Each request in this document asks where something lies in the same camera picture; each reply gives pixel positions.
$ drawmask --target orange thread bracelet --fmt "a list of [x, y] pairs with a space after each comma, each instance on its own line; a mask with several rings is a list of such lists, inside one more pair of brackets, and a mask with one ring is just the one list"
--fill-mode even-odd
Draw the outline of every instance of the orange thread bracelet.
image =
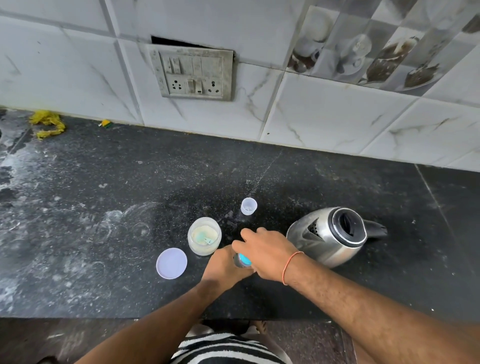
[[284, 286], [288, 286], [288, 284], [285, 283], [285, 271], [287, 270], [288, 264], [290, 263], [290, 260], [292, 260], [292, 258], [293, 258], [295, 255], [299, 254], [299, 253], [305, 254], [304, 252], [295, 252], [295, 253], [293, 253], [293, 254], [290, 256], [290, 258], [288, 258], [287, 264], [285, 264], [285, 268], [283, 268], [283, 272], [282, 272], [282, 283], [283, 283]]

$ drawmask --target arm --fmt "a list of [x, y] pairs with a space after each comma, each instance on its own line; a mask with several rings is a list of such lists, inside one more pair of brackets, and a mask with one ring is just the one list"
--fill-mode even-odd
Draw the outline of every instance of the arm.
[[252, 269], [237, 268], [234, 254], [231, 245], [216, 250], [200, 283], [108, 338], [77, 364], [167, 363], [207, 306], [253, 273]]
[[[265, 279], [282, 281], [288, 258], [297, 251], [282, 234], [243, 229], [234, 241]], [[376, 361], [401, 363], [478, 363], [480, 347], [454, 326], [409, 309], [339, 276], [304, 254], [295, 255], [285, 283], [335, 320]]]

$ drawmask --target blue bottle cap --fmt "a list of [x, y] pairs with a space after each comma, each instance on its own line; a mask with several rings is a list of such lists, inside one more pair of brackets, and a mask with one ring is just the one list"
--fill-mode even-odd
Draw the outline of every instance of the blue bottle cap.
[[249, 258], [247, 258], [246, 256], [244, 256], [243, 254], [240, 254], [239, 253], [239, 259], [241, 260], [241, 262], [243, 264], [245, 264], [246, 266], [251, 266], [252, 265], [252, 262], [250, 261]]

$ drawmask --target kitchen counter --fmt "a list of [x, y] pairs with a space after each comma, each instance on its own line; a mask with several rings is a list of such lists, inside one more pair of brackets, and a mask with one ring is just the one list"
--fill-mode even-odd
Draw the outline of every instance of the kitchen counter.
[[[413, 164], [131, 125], [104, 129], [69, 117], [65, 133], [39, 141], [27, 112], [3, 114], [0, 316], [141, 317], [200, 280], [208, 257], [187, 242], [197, 218], [218, 221], [224, 246], [244, 227], [286, 233], [313, 210], [346, 206], [389, 236], [335, 271], [444, 319], [480, 318], [478, 259], [466, 254]], [[249, 217], [240, 213], [247, 196], [258, 202]], [[182, 249], [188, 265], [165, 280], [155, 263], [170, 247]], [[290, 287], [257, 275], [204, 316], [327, 319]]]

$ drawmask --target hand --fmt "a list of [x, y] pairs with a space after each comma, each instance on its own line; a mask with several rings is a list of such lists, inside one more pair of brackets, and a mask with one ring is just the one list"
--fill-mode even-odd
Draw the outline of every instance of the hand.
[[281, 282], [285, 264], [298, 249], [281, 233], [265, 228], [258, 228], [256, 233], [242, 229], [240, 235], [245, 242], [234, 240], [233, 250], [249, 258], [260, 277]]
[[232, 288], [237, 282], [251, 276], [252, 268], [239, 268], [233, 262], [235, 252], [231, 245], [215, 250], [208, 261], [202, 280], [219, 283], [221, 292]]

